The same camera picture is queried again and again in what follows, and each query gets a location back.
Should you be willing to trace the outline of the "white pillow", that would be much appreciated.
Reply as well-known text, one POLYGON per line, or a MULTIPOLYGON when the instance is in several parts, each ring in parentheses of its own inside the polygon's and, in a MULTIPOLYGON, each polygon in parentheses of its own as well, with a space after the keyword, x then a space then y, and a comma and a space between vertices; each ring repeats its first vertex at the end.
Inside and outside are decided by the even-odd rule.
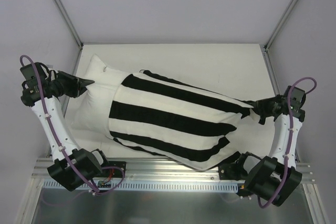
POLYGON ((84 79, 92 80, 94 83, 86 86, 86 94, 75 112, 71 127, 108 135, 113 97, 122 81, 129 75, 127 72, 111 68, 98 55, 93 55, 84 79))

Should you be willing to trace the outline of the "black white striped pillowcase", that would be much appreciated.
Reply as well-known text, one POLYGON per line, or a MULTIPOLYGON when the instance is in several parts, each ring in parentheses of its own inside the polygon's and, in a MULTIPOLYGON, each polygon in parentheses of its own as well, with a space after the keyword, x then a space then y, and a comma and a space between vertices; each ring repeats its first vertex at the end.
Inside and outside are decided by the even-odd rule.
POLYGON ((207 170, 239 158, 238 126, 246 117, 260 120, 255 106, 144 71, 119 85, 108 128, 115 142, 132 150, 207 170))

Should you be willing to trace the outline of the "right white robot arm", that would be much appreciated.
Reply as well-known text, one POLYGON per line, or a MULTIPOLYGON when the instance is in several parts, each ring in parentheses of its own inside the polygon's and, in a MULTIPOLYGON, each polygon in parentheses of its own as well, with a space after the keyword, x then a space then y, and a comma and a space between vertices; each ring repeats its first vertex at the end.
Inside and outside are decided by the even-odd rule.
POLYGON ((302 109, 306 100, 304 90, 288 86, 283 95, 254 102, 254 112, 259 115, 260 124, 266 118, 273 118, 275 134, 269 154, 257 158, 253 166, 247 158, 253 154, 241 154, 234 164, 236 180, 243 179, 243 186, 237 195, 241 198, 256 195, 265 200, 261 208, 269 205, 281 206, 299 186, 302 174, 296 169, 295 150, 298 133, 305 119, 302 109))

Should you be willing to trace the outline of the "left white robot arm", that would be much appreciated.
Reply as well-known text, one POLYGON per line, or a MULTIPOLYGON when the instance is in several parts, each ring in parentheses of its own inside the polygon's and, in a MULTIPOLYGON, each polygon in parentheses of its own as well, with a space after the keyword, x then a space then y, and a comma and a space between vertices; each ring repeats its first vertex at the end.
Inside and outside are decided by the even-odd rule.
POLYGON ((102 151, 89 152, 79 147, 59 101, 63 95, 81 96, 94 81, 50 70, 41 62, 22 65, 20 71, 25 78, 21 101, 38 117, 50 144, 54 163, 47 168, 49 176, 69 191, 86 184, 97 194, 99 189, 93 179, 107 175, 110 165, 102 151))

